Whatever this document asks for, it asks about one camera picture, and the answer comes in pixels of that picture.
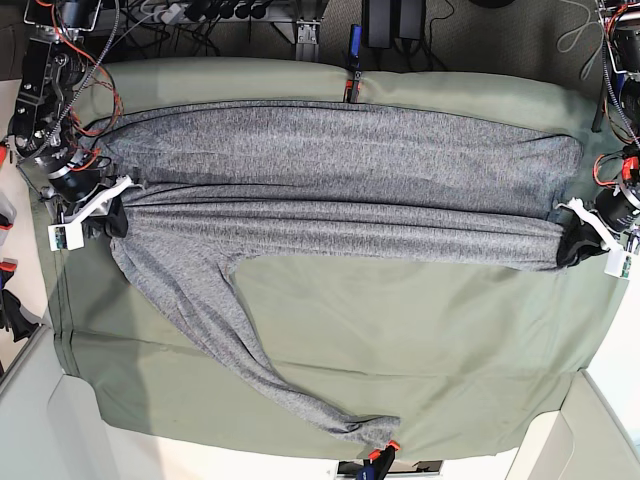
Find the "orange black tools left floor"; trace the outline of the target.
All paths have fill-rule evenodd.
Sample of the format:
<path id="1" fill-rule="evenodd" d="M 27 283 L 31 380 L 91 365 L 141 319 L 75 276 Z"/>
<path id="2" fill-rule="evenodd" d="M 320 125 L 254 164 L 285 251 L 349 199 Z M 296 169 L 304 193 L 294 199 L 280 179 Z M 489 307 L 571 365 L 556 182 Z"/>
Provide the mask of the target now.
<path id="1" fill-rule="evenodd" d="M 16 215 L 13 204 L 1 193 L 1 245 L 4 245 L 12 230 Z M 12 333 L 14 343 L 29 339 L 39 328 L 38 323 L 31 322 L 23 315 L 21 301 L 7 289 L 16 269 L 17 264 L 13 260 L 1 258 L 1 329 Z"/>

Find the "aluminium frame bracket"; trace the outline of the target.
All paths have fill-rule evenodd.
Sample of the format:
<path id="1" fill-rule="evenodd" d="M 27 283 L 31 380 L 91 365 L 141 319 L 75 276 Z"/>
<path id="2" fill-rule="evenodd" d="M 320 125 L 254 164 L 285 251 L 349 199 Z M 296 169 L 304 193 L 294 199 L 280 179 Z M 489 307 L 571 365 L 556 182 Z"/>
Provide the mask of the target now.
<path id="1" fill-rule="evenodd" d="M 297 61 L 317 62 L 319 59 L 320 23 L 298 21 L 295 34 L 295 58 Z"/>

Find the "blue orange clamp top centre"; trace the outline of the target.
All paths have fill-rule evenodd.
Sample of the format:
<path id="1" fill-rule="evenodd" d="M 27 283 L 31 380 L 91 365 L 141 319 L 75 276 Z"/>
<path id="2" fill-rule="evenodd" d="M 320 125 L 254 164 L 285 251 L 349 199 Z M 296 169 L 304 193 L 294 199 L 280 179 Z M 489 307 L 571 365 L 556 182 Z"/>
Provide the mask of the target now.
<path id="1" fill-rule="evenodd" d="M 346 103 L 356 103 L 360 91 L 360 80 L 362 76 L 360 66 L 360 46 L 361 46 L 362 26 L 352 24 L 347 54 L 348 70 L 351 74 L 346 82 L 343 101 Z"/>

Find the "red handled tool left edge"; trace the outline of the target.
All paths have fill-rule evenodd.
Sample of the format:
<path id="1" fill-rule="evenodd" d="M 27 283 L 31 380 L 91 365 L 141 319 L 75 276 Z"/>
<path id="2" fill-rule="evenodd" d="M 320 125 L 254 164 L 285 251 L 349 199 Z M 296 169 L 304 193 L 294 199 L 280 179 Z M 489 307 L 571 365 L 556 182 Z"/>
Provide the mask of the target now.
<path id="1" fill-rule="evenodd" d="M 10 146 L 8 137 L 4 136 L 0 139 L 0 168 L 7 162 L 10 154 Z"/>

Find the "white power strip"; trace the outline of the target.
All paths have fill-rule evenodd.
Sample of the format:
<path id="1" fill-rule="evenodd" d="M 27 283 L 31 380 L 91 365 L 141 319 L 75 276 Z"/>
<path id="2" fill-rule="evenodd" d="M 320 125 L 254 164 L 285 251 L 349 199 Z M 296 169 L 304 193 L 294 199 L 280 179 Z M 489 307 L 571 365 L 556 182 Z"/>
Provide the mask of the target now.
<path id="1" fill-rule="evenodd" d="M 185 18 L 187 5 L 182 2 L 171 4 L 151 4 L 150 1 L 143 1 L 139 6 L 139 11 L 144 20 L 164 25 L 175 25 Z"/>

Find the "orange blue clamp bottom centre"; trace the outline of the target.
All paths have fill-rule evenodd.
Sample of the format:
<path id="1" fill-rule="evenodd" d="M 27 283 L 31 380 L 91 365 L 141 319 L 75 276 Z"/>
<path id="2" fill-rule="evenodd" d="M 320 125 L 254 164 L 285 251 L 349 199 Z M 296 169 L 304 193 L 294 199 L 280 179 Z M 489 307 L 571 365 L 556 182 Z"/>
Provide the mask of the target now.
<path id="1" fill-rule="evenodd" d="M 400 445 L 392 440 L 384 450 L 372 451 L 364 460 L 363 467 L 357 472 L 357 480 L 383 480 L 393 465 Z"/>

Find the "green table cloth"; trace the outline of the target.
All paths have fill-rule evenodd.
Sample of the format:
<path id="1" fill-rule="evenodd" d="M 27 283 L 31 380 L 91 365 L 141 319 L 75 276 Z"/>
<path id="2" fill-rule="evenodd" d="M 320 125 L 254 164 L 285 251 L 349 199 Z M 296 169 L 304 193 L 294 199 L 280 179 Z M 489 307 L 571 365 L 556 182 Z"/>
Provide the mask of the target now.
<path id="1" fill-rule="evenodd" d="M 126 118 L 173 107 L 240 102 L 377 105 L 451 114 L 576 139 L 583 154 L 575 178 L 552 205 L 562 231 L 571 214 L 558 205 L 591 201 L 598 154 L 619 148 L 609 130 L 591 131 L 593 100 L 561 86 L 467 72 L 368 72 L 356 103 L 343 101 L 339 67 L 259 59 L 162 59 L 110 66 Z M 109 94 L 85 91 L 83 122 L 108 120 Z M 37 242 L 62 368 L 93 389 L 109 425 L 205 445 L 302 457 L 347 459 L 375 446 L 337 439 L 259 393 L 199 349 L 124 276 L 99 235 L 81 249 L 53 253 L 49 217 L 32 205 Z M 626 284 L 595 257 L 559 269 L 551 282 L 507 289 L 503 311 L 471 307 L 434 333 L 398 338 L 365 328 L 340 342 L 339 323 L 311 316 L 309 341 L 281 315 L 254 321 L 265 353 L 289 383 L 351 415 L 390 411 L 401 421 L 390 440 L 410 460 L 492 455 L 518 446 L 531 421 L 557 410 L 587 367 L 614 319 Z"/>

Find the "grey heathered T-shirt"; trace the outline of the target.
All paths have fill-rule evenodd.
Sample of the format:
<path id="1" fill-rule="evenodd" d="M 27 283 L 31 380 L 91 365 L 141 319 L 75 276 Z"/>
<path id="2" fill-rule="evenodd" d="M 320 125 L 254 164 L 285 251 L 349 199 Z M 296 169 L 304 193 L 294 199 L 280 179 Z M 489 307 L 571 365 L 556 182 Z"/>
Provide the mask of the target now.
<path id="1" fill-rule="evenodd" d="M 102 145 L 140 185 L 111 243 L 126 279 L 199 349 L 343 441 L 387 443 L 390 411 L 351 415 L 287 382 L 254 321 L 311 316 L 403 338 L 507 289 L 551 282 L 552 205 L 575 178 L 574 138 L 377 105 L 240 102 L 125 119 Z"/>

